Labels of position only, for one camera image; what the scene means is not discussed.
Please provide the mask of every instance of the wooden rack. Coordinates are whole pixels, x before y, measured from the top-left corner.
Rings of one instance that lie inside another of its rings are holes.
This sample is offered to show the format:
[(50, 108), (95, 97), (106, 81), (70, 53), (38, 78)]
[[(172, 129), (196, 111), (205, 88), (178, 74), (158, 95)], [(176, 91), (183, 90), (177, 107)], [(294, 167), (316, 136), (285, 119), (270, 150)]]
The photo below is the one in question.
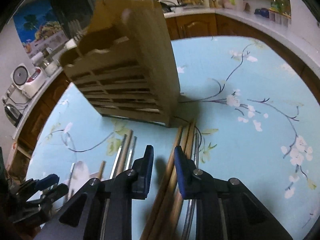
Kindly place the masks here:
[(100, 114), (169, 126), (180, 85), (158, 3), (98, 0), (87, 35), (60, 63)]

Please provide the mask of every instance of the wooden crate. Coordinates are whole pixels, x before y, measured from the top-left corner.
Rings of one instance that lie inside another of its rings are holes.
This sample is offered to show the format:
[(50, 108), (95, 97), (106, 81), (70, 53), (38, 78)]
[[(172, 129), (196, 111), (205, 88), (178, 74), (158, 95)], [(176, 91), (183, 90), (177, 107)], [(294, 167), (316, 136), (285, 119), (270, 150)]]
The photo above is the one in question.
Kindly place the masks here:
[(100, 114), (169, 126), (180, 85), (158, 3), (98, 0), (87, 34), (60, 63)]

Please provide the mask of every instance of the plastic container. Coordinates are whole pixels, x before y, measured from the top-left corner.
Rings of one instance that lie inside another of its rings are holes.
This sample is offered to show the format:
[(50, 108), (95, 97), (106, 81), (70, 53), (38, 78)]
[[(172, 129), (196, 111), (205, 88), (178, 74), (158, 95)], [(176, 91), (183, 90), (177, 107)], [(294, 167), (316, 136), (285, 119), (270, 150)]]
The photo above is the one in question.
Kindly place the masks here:
[(275, 12), (280, 12), (280, 3), (278, 0), (271, 0), (271, 9)]
[(275, 13), (275, 20), (276, 20), (276, 23), (278, 23), (278, 24), (281, 24), (281, 15), (280, 14), (278, 14), (278, 13)]
[(276, 21), (276, 13), (274, 11), (269, 10), (269, 19), (270, 21)]
[(288, 18), (284, 15), (281, 15), (281, 25), (288, 27)]
[(236, 11), (238, 11), (238, 12), (244, 11), (245, 4), (244, 4), (243, 0), (235, 0), (235, 5), (236, 5)]

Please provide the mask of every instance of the blue object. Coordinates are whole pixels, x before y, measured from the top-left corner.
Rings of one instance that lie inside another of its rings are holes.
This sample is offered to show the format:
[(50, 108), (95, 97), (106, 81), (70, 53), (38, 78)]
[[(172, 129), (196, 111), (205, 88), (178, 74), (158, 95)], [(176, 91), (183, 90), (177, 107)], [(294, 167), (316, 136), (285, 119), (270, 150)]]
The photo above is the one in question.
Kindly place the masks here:
[(132, 184), (135, 199), (145, 199), (150, 190), (153, 167), (153, 146), (147, 145), (143, 158), (133, 162), (132, 169), (138, 172), (138, 179)]
[(185, 169), (183, 170), (183, 166), (187, 165), (187, 161), (185, 155), (182, 151), (181, 146), (177, 146), (174, 149), (174, 165), (176, 167), (177, 172), (177, 180), (179, 185), (179, 191), (183, 199), (188, 199), (186, 192), (186, 180), (190, 179), (190, 174)]
[(47, 177), (45, 177), (44, 179), (37, 181), (35, 189), (37, 191), (38, 190), (42, 191), (46, 188), (51, 187), (54, 184), (58, 184), (58, 182), (59, 182), (59, 177), (56, 174), (50, 174)]

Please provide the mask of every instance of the cabinet door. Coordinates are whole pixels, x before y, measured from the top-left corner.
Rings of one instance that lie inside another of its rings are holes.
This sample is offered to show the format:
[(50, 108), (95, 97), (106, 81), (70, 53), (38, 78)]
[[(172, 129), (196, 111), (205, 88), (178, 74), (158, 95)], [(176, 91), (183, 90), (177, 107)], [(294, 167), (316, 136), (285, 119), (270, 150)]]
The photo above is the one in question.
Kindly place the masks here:
[(41, 132), (50, 113), (51, 109), (44, 101), (39, 99), (19, 135), (19, 140), (22, 140), (22, 142), (28, 146), (29, 149), (33, 150), (35, 148), (38, 135)]
[(52, 110), (60, 100), (60, 97), (65, 92), (69, 84), (70, 80), (68, 79), (66, 74), (62, 72), (47, 88), (41, 99)]
[(165, 21), (167, 23), (170, 40), (173, 41), (180, 39), (176, 18), (168, 18), (165, 19)]
[(176, 18), (180, 38), (216, 36), (217, 24), (214, 14), (187, 15)]
[(222, 15), (217, 15), (216, 19), (218, 35), (250, 37), (250, 30), (246, 24)]

